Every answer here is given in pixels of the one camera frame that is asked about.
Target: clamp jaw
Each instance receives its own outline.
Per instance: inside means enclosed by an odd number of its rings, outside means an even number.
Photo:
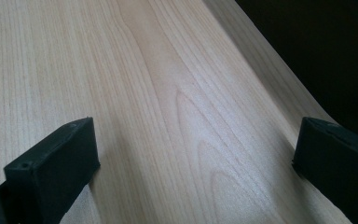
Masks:
[[[293,167],[358,223],[357,134],[321,119],[303,118]]]
[[[61,126],[4,168],[0,223],[59,223],[99,167],[92,118]]]

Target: wood grain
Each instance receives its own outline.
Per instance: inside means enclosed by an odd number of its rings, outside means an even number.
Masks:
[[[0,0],[0,184],[86,116],[102,169],[62,223],[349,223],[291,168],[331,119],[233,0]]]

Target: dark background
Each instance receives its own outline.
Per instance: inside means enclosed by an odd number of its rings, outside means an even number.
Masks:
[[[358,133],[358,0],[236,0],[324,110]]]

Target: wooden board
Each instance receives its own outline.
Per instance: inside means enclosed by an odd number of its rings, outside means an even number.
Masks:
[[[331,119],[232,0],[0,0],[0,184],[86,116],[102,169],[62,223],[349,223],[291,167]]]

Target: wooden surface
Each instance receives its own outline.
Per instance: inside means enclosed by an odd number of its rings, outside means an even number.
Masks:
[[[62,223],[349,223],[291,167],[331,119],[233,0],[0,0],[0,184],[86,116],[102,169]]]

